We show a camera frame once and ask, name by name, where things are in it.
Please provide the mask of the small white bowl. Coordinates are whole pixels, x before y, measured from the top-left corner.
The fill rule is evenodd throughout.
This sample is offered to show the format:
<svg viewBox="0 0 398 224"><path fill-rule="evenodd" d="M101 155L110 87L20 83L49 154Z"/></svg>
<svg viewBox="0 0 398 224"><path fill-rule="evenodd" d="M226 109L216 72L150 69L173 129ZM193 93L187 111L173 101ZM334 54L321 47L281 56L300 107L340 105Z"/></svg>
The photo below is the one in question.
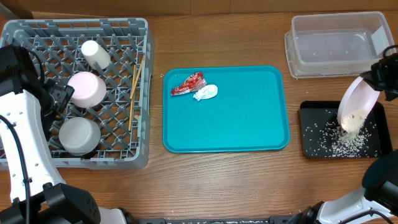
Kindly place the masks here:
<svg viewBox="0 0 398 224"><path fill-rule="evenodd" d="M89 108L102 102L106 94L106 84L91 72L78 72L68 81L74 89L71 101L80 108Z"/></svg>

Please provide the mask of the large white dinner plate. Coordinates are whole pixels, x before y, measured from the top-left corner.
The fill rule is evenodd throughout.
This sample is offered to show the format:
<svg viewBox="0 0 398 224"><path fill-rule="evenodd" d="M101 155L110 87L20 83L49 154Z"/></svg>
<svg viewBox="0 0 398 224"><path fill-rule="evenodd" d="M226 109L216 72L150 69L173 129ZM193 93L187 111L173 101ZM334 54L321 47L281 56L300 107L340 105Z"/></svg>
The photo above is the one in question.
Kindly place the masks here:
<svg viewBox="0 0 398 224"><path fill-rule="evenodd" d="M337 112L337 120L347 133L358 133L379 98L362 77L356 78L345 92Z"/></svg>

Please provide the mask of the grey metal bowl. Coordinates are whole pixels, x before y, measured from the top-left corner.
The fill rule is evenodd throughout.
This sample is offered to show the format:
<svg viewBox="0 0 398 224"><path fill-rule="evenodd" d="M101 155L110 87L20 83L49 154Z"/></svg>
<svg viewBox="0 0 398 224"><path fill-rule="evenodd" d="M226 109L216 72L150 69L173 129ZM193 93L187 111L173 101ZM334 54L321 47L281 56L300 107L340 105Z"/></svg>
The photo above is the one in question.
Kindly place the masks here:
<svg viewBox="0 0 398 224"><path fill-rule="evenodd" d="M75 156L93 151L98 146L100 137L99 126L94 121L81 117L66 120L58 135L64 150Z"/></svg>

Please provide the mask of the white cup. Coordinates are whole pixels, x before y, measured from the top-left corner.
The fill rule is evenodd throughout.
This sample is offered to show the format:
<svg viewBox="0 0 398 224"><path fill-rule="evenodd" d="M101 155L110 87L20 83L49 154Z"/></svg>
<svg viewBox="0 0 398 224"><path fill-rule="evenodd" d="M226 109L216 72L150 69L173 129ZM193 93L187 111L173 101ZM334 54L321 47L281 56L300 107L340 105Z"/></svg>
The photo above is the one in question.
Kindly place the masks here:
<svg viewBox="0 0 398 224"><path fill-rule="evenodd" d="M81 46L81 52L91 68L96 68L96 62L99 68L104 70L111 62L109 53L94 40L85 41Z"/></svg>

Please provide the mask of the red snack wrapper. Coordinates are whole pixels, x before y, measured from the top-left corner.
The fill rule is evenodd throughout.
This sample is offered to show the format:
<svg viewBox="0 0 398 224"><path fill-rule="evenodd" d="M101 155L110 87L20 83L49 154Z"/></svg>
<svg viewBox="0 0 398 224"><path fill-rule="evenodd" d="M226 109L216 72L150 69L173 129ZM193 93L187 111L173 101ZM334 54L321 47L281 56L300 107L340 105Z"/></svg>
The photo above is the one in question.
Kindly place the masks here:
<svg viewBox="0 0 398 224"><path fill-rule="evenodd" d="M204 79L202 72L195 72L190 75L180 86L175 87L171 90L170 94L172 96L175 95L184 95L186 93L191 93L194 91L198 91L207 85L206 80Z"/></svg>

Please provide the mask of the white tissue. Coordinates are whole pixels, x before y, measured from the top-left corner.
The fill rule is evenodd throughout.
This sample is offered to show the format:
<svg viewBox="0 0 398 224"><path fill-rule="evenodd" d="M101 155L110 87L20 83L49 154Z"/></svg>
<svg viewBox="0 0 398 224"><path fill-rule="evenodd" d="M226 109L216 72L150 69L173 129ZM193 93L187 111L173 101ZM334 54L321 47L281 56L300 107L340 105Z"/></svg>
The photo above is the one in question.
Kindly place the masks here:
<svg viewBox="0 0 398 224"><path fill-rule="evenodd" d="M197 101L210 99L218 94L218 87L216 85L206 85L199 89L194 94L194 99Z"/></svg>

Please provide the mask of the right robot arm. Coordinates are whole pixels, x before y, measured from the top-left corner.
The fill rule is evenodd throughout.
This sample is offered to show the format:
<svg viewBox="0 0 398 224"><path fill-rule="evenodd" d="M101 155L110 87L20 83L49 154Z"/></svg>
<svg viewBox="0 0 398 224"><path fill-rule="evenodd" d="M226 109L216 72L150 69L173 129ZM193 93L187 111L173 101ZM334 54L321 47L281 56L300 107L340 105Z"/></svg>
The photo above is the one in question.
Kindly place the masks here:
<svg viewBox="0 0 398 224"><path fill-rule="evenodd" d="M382 91L387 101L397 98L397 54L387 54L396 48L386 48L382 59L349 86L338 108L339 122L347 121L357 111L369 113ZM392 216L397 216L397 151L373 162L358 189L337 200L308 207L288 223L364 223L375 218L390 223Z"/></svg>

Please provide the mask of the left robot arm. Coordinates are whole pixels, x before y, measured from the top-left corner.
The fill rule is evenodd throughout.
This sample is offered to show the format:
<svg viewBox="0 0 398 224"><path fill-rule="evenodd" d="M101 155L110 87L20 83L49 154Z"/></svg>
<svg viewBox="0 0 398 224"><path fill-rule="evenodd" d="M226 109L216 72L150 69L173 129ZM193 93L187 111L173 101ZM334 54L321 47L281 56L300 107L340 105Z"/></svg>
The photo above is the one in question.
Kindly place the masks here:
<svg viewBox="0 0 398 224"><path fill-rule="evenodd" d="M21 46L1 47L1 143L11 178L11 207L1 223L136 223L123 208L97 205L86 190L67 185L47 141L73 87L46 80Z"/></svg>

